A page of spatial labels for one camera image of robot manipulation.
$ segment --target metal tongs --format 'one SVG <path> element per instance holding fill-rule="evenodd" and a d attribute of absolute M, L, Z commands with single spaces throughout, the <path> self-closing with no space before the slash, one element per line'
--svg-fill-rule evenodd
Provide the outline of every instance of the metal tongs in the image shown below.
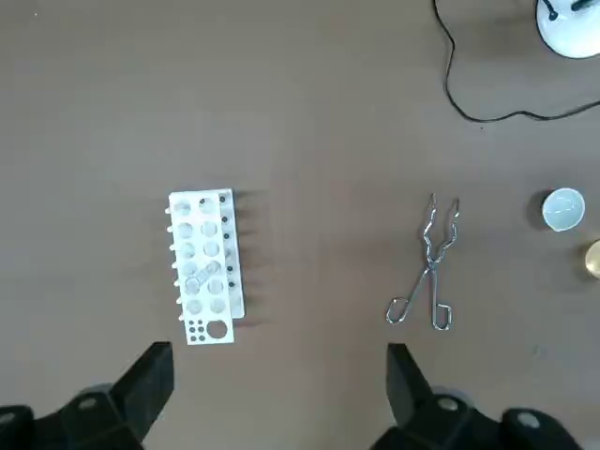
<path fill-rule="evenodd" d="M 452 308 L 449 305 L 438 303 L 438 267 L 443 261 L 443 258 L 446 256 L 446 251 L 457 241 L 457 221 L 458 215 L 460 214 L 459 201 L 456 199 L 453 209 L 450 210 L 450 213 L 452 213 L 454 210 L 454 214 L 452 214 L 450 217 L 451 220 L 448 227 L 449 236 L 440 245 L 437 258 L 432 254 L 431 239 L 429 238 L 429 231 L 435 222 L 435 215 L 438 212 L 435 194 L 431 194 L 429 206 L 431 210 L 428 216 L 428 222 L 423 230 L 423 240 L 425 241 L 425 268 L 423 269 L 421 276 L 417 280 L 416 285 L 412 289 L 412 292 L 408 298 L 395 297 L 392 299 L 392 302 L 385 313 L 385 319 L 393 325 L 404 322 L 406 316 L 411 310 L 411 307 L 413 306 L 414 300 L 416 299 L 416 295 L 419 293 L 423 281 L 425 280 L 426 276 L 429 275 L 431 283 L 431 324 L 436 330 L 447 331 L 452 325 Z M 400 311 L 400 315 L 397 317 L 397 319 L 392 319 L 392 310 L 398 303 L 404 304 L 404 307 Z M 446 311 L 446 322 L 444 326 L 438 323 L 438 308 L 445 309 Z"/>

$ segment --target gold object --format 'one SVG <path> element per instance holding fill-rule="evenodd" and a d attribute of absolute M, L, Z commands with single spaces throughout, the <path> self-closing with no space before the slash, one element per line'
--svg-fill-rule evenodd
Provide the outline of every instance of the gold object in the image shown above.
<path fill-rule="evenodd" d="M 600 278 L 600 241 L 588 248 L 585 254 L 585 267 L 594 277 Z"/>

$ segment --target small white dish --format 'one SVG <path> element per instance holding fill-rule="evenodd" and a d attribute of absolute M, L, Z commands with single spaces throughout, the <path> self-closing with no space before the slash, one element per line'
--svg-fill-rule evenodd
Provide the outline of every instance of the small white dish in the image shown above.
<path fill-rule="evenodd" d="M 570 187 L 556 189 L 542 204 L 542 216 L 555 232 L 566 232 L 576 227 L 585 214 L 583 196 Z"/>

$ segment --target white lamp base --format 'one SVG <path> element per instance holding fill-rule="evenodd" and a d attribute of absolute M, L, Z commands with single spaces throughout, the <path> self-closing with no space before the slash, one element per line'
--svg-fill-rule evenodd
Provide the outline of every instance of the white lamp base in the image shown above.
<path fill-rule="evenodd" d="M 574 0 L 550 0 L 558 13 L 551 21 L 548 7 L 537 1 L 537 27 L 554 52 L 567 58 L 589 58 L 600 53 L 600 2 L 579 11 L 571 10 Z"/>

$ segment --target black cable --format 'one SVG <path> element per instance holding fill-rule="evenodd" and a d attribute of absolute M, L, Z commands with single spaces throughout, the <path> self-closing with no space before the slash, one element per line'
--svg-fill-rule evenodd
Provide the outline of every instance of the black cable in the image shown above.
<path fill-rule="evenodd" d="M 547 19 L 551 22 L 556 21 L 559 18 L 559 13 L 556 12 L 556 9 L 554 9 L 554 6 L 552 6 L 552 4 L 550 3 L 550 0 L 542 0 L 544 2 L 544 5 L 546 5 L 547 8 Z"/>
<path fill-rule="evenodd" d="M 600 99 L 593 101 L 591 103 L 586 103 L 585 105 L 577 106 L 572 110 L 568 110 L 566 112 L 556 114 L 556 115 L 543 115 L 537 114 L 535 112 L 518 110 L 510 112 L 506 115 L 501 115 L 499 117 L 491 117 L 489 119 L 482 119 L 479 117 L 474 117 L 468 113 L 466 113 L 460 106 L 458 106 L 457 101 L 454 100 L 452 94 L 450 93 L 450 87 L 448 86 L 448 80 L 450 78 L 450 70 L 452 69 L 452 63 L 454 62 L 454 51 L 457 48 L 457 42 L 454 40 L 448 27 L 443 22 L 442 17 L 440 16 L 440 11 L 438 10 L 438 0 L 431 0 L 433 2 L 433 13 L 435 14 L 435 18 L 438 21 L 438 24 L 442 28 L 443 32 L 450 40 L 450 54 L 448 55 L 448 63 L 446 65 L 446 72 L 443 79 L 443 90 L 450 101 L 450 104 L 454 107 L 455 110 L 462 116 L 463 119 L 466 119 L 470 122 L 474 122 L 477 124 L 490 124 L 493 122 L 501 122 L 502 120 L 510 119 L 511 117 L 515 117 L 516 115 L 524 115 L 525 117 L 529 117 L 530 119 L 537 120 L 540 122 L 549 122 L 552 120 L 564 119 L 566 117 L 571 117 L 576 114 L 584 113 L 592 108 L 600 106 Z"/>

